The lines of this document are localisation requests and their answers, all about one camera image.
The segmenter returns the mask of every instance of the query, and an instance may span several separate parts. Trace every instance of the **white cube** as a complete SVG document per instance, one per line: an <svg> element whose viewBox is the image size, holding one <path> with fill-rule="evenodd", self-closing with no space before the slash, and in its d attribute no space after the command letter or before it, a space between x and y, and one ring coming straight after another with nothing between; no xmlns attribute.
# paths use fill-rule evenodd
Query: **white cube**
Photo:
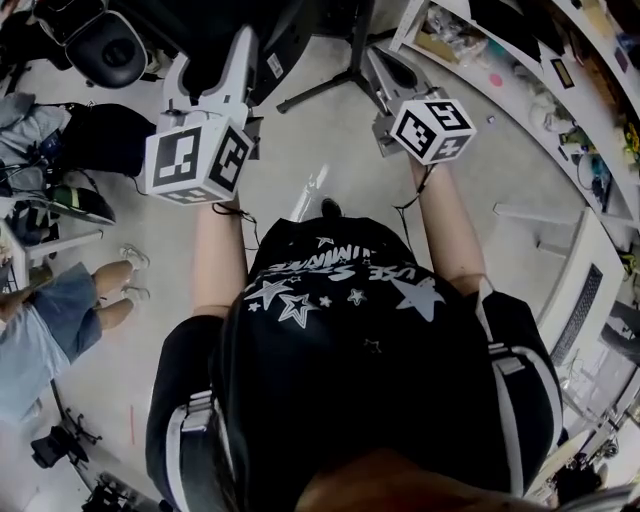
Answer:
<svg viewBox="0 0 640 512"><path fill-rule="evenodd" d="M400 108L391 136L420 163L457 158L476 134L458 100L409 100Z"/></svg>
<svg viewBox="0 0 640 512"><path fill-rule="evenodd" d="M146 191L181 205L230 201L253 145L228 116L152 135L145 151Z"/></svg>

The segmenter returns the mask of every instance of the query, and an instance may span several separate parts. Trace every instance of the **hand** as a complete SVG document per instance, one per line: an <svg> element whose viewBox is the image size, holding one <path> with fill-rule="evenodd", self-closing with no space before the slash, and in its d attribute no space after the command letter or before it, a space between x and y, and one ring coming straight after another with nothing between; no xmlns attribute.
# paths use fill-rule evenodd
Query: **hand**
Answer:
<svg viewBox="0 0 640 512"><path fill-rule="evenodd" d="M20 290L13 293L6 293L0 295L0 320L5 323L8 323L9 320L16 314L18 308L22 305L22 303L27 300L31 294L33 293L33 289L25 288L24 290Z"/></svg>

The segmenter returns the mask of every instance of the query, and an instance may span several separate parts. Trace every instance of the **leg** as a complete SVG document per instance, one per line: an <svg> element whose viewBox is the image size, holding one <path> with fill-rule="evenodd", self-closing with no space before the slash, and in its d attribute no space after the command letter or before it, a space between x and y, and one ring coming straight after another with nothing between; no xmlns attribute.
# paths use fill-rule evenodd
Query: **leg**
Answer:
<svg viewBox="0 0 640 512"><path fill-rule="evenodd" d="M128 261L116 261L100 267L92 276L98 296L122 288L131 279L133 270L133 265Z"/></svg>
<svg viewBox="0 0 640 512"><path fill-rule="evenodd" d="M106 308L98 308L95 312L104 331L120 325L132 310L133 302L129 299L122 299Z"/></svg>

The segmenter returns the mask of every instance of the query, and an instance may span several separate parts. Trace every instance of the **wire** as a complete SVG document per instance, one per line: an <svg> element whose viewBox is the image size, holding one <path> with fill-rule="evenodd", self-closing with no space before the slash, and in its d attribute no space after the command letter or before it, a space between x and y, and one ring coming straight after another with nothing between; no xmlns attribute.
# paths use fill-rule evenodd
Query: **wire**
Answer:
<svg viewBox="0 0 640 512"><path fill-rule="evenodd" d="M24 171L25 169L31 169L32 167L35 167L36 165L38 165L40 162L42 162L44 160L44 157L40 157L38 160L36 160L34 163L32 164L24 164L22 167L20 167L20 169L13 171L11 174L7 174L4 178L0 179L0 183L4 183L5 181L7 181L9 178L11 178L12 176L15 176L16 174L18 174L19 172Z"/></svg>
<svg viewBox="0 0 640 512"><path fill-rule="evenodd" d="M216 206L224 208L225 211L216 210ZM246 220L247 222L253 224L253 236L256 239L256 244L258 247L245 247L245 249L247 251L257 251L258 249L260 249L260 238L258 237L258 221L253 215L245 212L244 210L231 208L230 206L221 203L213 203L211 205L211 209L218 215L238 215L242 220Z"/></svg>
<svg viewBox="0 0 640 512"><path fill-rule="evenodd" d="M416 191L416 195L414 196L414 198L411 201L409 201L405 205L394 206L393 207L395 209L395 211L398 212L398 215L400 215L400 220L402 221L402 228L404 229L404 236L407 239L407 245L409 246L409 250L411 251L411 254L413 254L414 256L415 256L415 253L413 252L413 246L411 245L411 239L409 238L409 229L407 227L407 219L405 218L404 214L405 214L405 210L407 208L409 208L413 203L415 203L418 200L418 198L420 197L420 194L422 194L422 191L424 190L424 188L425 188L425 186L427 184L427 178L429 178L429 176L433 172L433 168L434 167L435 167L435 164L431 164L431 165L428 165L427 167L425 167L424 176L422 177L422 181L420 181L420 185L418 186L418 189Z"/></svg>
<svg viewBox="0 0 640 512"><path fill-rule="evenodd" d="M127 176L127 178L131 178L133 184L136 186L136 192L141 196L148 196L149 194L145 194L144 192L140 192L140 187L138 187L138 180L136 180L133 176Z"/></svg>

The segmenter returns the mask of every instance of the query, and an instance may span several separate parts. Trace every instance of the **desk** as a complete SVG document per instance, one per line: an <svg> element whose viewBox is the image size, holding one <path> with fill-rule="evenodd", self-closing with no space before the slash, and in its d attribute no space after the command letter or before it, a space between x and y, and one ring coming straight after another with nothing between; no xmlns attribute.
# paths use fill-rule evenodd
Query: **desk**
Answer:
<svg viewBox="0 0 640 512"><path fill-rule="evenodd" d="M104 232L101 229L96 229L83 235L60 238L52 242L25 247L4 220L0 220L0 232L6 233L11 246L11 267L15 276L17 290L22 290L29 286L29 267L33 260L43 258L54 252L93 242L94 240L100 240L104 236Z"/></svg>

